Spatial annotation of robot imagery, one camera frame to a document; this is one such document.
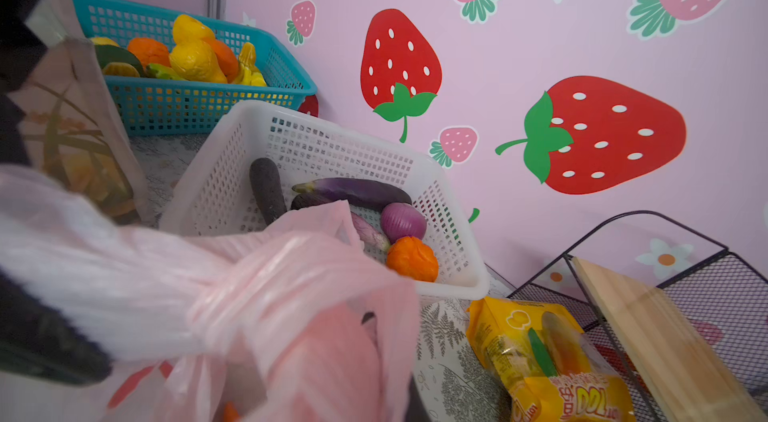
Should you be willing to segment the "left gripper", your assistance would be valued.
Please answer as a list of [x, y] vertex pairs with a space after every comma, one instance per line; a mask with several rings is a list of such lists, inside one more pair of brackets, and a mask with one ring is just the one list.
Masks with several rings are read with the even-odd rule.
[[[1, 162], [30, 166], [18, 124], [24, 112], [8, 94], [21, 88], [47, 52], [28, 28], [40, 0], [1, 0]], [[109, 356], [6, 274], [1, 275], [1, 370], [71, 386], [104, 381]]]

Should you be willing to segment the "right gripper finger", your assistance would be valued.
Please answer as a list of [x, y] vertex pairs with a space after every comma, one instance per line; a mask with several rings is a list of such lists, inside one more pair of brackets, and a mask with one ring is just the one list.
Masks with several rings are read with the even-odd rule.
[[409, 404], [404, 417], [405, 422], [431, 422], [431, 417], [426, 410], [419, 395], [414, 378], [409, 381]]

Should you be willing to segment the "pink plastic grocery bag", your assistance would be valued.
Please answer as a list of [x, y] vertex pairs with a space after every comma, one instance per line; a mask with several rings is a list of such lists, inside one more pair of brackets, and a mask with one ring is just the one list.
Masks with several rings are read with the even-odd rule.
[[401, 421], [420, 326], [412, 280], [369, 258], [345, 202], [260, 232], [117, 226], [27, 167], [1, 170], [1, 271], [110, 357], [72, 387], [1, 378], [5, 421]]

